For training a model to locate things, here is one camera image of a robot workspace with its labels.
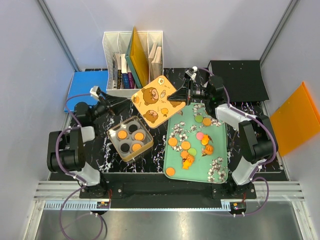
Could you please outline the bear print tin lid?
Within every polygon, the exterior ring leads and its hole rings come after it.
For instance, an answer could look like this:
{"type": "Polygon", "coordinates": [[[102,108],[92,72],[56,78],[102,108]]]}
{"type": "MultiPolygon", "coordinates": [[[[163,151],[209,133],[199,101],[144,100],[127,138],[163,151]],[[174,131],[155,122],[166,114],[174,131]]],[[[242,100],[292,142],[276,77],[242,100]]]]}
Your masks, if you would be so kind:
{"type": "Polygon", "coordinates": [[[154,129],[182,110],[185,102],[168,100],[176,88],[163,75],[158,76],[131,97],[147,125],[154,129]]]}

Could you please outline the round dotted orange biscuit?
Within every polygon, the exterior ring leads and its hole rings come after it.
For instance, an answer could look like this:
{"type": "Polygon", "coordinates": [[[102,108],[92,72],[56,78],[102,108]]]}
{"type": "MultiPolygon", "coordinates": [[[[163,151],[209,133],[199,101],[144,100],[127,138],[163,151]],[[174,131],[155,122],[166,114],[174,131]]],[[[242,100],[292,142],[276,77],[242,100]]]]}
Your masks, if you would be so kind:
{"type": "Polygon", "coordinates": [[[117,137],[118,137],[119,140],[124,140],[124,139],[126,139],[128,137],[128,133],[127,133],[126,130],[119,130],[117,132],[117,137]]]}

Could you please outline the black sandwich cookie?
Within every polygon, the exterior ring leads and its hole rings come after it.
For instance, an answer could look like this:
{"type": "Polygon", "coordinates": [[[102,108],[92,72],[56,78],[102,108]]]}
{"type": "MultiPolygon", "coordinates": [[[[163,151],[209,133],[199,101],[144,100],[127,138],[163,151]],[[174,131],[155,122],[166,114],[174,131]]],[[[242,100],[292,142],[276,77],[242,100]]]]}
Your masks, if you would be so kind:
{"type": "Polygon", "coordinates": [[[123,152],[123,153],[127,153],[130,151],[130,145],[128,143],[123,143],[121,144],[120,146],[120,150],[123,152]]]}

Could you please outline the orange biscuit top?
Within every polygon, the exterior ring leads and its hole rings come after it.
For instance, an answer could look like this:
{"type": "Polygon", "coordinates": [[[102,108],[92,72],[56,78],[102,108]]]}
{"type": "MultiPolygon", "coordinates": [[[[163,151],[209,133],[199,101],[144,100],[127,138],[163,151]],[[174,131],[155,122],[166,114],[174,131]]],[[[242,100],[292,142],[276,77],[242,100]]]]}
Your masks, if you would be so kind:
{"type": "Polygon", "coordinates": [[[142,147],[142,145],[140,143],[134,143],[132,146],[131,146],[131,149],[133,152],[139,150],[140,148],[142,147]]]}

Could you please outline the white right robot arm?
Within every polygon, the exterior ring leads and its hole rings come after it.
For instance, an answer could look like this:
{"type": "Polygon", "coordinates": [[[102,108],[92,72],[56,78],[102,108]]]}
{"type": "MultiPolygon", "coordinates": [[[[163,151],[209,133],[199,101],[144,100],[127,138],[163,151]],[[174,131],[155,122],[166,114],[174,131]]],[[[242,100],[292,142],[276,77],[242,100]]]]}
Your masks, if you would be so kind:
{"type": "Polygon", "coordinates": [[[271,121],[266,115],[256,116],[234,107],[219,76],[211,76],[205,86],[189,76],[184,86],[187,104],[191,100],[202,100],[208,115],[238,131],[241,159],[227,181],[227,192],[230,197],[239,198],[257,170],[277,155],[278,144],[271,121]]]}

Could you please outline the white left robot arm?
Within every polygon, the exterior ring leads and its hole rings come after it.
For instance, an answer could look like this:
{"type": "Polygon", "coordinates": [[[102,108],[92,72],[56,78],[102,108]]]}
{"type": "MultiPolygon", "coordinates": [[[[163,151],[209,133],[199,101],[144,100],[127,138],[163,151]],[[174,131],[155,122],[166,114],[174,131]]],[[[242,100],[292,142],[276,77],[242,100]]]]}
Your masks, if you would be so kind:
{"type": "Polygon", "coordinates": [[[65,103],[75,125],[49,133],[46,164],[50,172],[72,177],[81,190],[103,198],[108,193],[107,180],[87,162],[84,144],[98,136],[98,119],[120,115],[131,108],[132,101],[123,96],[109,95],[99,86],[92,87],[87,96],[94,99],[94,105],[79,101],[70,109],[65,103]]]}

